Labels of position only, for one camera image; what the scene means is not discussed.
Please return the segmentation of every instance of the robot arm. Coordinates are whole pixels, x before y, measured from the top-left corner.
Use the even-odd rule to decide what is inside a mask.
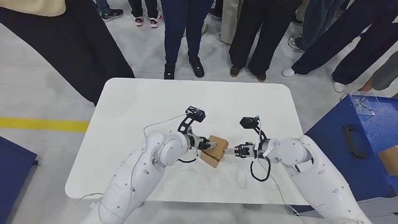
[[[258,121],[258,117],[241,121],[243,128],[254,129],[260,135],[257,150],[253,143],[246,142],[227,149],[226,154],[242,158],[266,157],[271,163],[281,163],[304,199],[332,224],[371,224],[355,201],[345,178],[310,137],[266,139],[266,135],[262,131],[260,133]],[[297,166],[309,161],[311,166],[300,171]]]
[[[155,190],[166,167],[174,165],[189,149],[214,148],[215,142],[192,132],[190,125],[204,118],[204,111],[191,106],[177,132],[151,132],[142,146],[122,161],[103,197],[81,224],[123,224]]]

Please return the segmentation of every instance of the small cardboard box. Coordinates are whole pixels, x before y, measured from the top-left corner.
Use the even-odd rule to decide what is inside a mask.
[[[210,136],[210,141],[217,142],[213,149],[207,149],[200,153],[200,158],[213,168],[217,168],[221,158],[224,156],[224,150],[228,148],[228,141],[216,136]]]
[[[398,175],[398,145],[379,152],[379,157],[389,175]]]

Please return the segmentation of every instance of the black handle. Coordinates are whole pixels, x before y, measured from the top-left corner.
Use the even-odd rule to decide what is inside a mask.
[[[359,159],[365,159],[366,154],[363,151],[359,151],[355,148],[353,138],[351,137],[350,132],[355,131],[355,126],[353,124],[347,124],[346,126],[343,126],[343,134],[344,138],[346,139],[349,151],[351,154]]]

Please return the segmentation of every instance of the pink and white sneaker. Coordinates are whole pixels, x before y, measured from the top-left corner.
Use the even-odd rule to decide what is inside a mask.
[[[160,26],[160,23],[163,22],[164,18],[160,13],[157,15],[157,18],[150,17],[150,27],[156,29]]]
[[[135,17],[134,22],[136,23],[136,26],[141,27],[144,25],[144,18],[141,17]]]

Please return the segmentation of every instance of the white table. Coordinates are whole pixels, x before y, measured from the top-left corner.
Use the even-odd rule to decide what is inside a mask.
[[[65,191],[71,198],[104,192],[121,161],[144,140],[143,128],[183,114],[190,106],[205,110],[202,123],[192,124],[199,136],[215,135],[229,147],[257,142],[254,130],[243,129],[244,116],[259,115],[268,138],[297,138],[303,132],[289,89],[266,83],[195,82],[115,78],[107,82],[69,175]],[[177,130],[183,117],[147,128]],[[193,151],[183,159],[192,159]],[[214,169],[198,159],[176,163],[148,200],[283,204],[272,179],[258,182],[250,175],[251,159],[224,156]],[[254,173],[265,171],[255,162]],[[308,205],[284,168],[273,164],[271,174],[288,204]]]

